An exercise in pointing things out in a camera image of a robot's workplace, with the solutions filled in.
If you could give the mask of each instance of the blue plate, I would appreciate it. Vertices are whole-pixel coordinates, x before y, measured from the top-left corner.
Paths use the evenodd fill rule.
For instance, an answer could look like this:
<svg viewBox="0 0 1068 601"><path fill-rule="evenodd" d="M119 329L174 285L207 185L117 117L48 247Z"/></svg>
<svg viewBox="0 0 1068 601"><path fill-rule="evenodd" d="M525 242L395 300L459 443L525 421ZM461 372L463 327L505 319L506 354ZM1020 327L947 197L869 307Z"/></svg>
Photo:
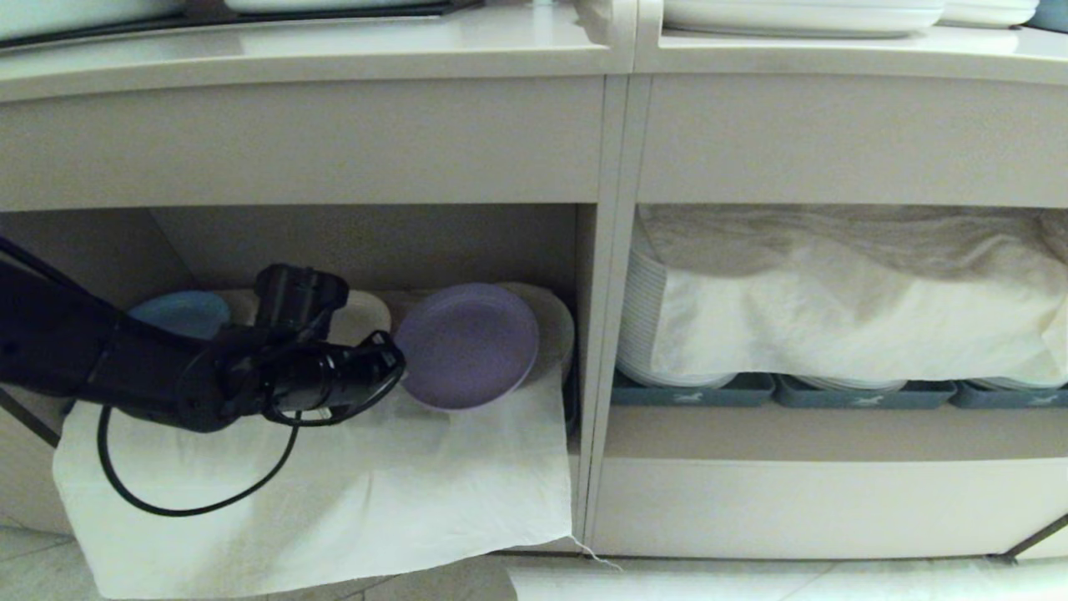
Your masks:
<svg viewBox="0 0 1068 601"><path fill-rule="evenodd" d="M175 291L138 305L129 316L171 334L210 341L230 323L230 306L210 291Z"/></svg>

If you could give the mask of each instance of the white shelf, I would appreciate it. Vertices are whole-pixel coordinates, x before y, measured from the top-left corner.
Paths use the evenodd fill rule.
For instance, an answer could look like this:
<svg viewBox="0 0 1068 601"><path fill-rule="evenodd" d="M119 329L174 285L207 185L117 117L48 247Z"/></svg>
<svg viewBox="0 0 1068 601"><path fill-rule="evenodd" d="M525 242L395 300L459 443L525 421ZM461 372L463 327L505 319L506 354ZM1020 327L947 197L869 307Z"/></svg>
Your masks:
<svg viewBox="0 0 1068 601"><path fill-rule="evenodd" d="M1068 458L1068 411L613 406L604 456L693 461L947 462Z"/></svg>
<svg viewBox="0 0 1068 601"><path fill-rule="evenodd" d="M663 0L639 4L637 73L942 77L1068 84L1068 35L932 27L895 39L718 35L664 30Z"/></svg>
<svg viewBox="0 0 1068 601"><path fill-rule="evenodd" d="M0 51L0 101L195 85L603 75L630 68L628 0L489 0L440 18L157 31Z"/></svg>

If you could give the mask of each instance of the white cloth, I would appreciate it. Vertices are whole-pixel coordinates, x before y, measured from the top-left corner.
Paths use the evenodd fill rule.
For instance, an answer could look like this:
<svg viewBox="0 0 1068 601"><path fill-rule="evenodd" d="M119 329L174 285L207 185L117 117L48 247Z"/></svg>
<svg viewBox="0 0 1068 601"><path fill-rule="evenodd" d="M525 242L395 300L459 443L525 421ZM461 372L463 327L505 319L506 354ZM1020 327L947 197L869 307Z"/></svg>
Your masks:
<svg viewBox="0 0 1068 601"><path fill-rule="evenodd" d="M1033 210L646 205L650 368L869 380L1068 375L1068 267Z"/></svg>
<svg viewBox="0 0 1068 601"><path fill-rule="evenodd" d="M403 391L344 425L303 430L289 463L253 494L195 518L122 501L96 455L99 409L67 418L53 474L100 594L159 599L263 595L422 570L571 533L561 360L574 336L548 290L511 285L541 335L527 382L464 413ZM260 479L288 429L246 418L216 434L115 413L111 453L128 488L170 508L214 503Z"/></svg>

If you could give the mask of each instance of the gray tray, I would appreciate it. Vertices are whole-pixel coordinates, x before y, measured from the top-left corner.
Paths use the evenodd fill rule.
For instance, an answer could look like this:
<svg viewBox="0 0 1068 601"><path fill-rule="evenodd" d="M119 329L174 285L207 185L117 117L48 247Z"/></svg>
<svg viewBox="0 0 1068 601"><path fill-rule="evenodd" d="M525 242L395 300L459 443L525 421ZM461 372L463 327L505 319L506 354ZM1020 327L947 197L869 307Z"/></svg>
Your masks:
<svg viewBox="0 0 1068 601"><path fill-rule="evenodd" d="M914 380L896 393L865 391L819 391L800 380L776 375L775 401L795 409L938 409L957 394L953 382Z"/></svg>
<svg viewBox="0 0 1068 601"><path fill-rule="evenodd" d="M722 389L661 389L643 386L615 373L612 405L755 408L771 399L774 386L767 374L739 374Z"/></svg>
<svg viewBox="0 0 1068 601"><path fill-rule="evenodd" d="M1055 391L984 391L958 382L960 393L949 402L960 409L1068 408L1068 386Z"/></svg>

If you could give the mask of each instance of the shelf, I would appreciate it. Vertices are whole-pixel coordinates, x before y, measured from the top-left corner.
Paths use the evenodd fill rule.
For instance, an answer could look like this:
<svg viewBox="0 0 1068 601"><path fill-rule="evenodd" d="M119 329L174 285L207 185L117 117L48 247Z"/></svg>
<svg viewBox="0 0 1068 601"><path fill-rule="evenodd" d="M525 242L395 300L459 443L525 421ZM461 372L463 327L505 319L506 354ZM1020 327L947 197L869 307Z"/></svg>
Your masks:
<svg viewBox="0 0 1068 601"><path fill-rule="evenodd" d="M944 462L1068 458L1068 411L613 406L604 456L694 461Z"/></svg>
<svg viewBox="0 0 1068 601"><path fill-rule="evenodd" d="M637 73L942 77L1068 84L1068 35L932 27L904 38L826 39L663 30L663 0L639 5Z"/></svg>
<svg viewBox="0 0 1068 601"><path fill-rule="evenodd" d="M234 83L625 73L633 17L598 2L489 0L440 18L217 26L4 50L0 101ZM624 1L619 10L634 7Z"/></svg>

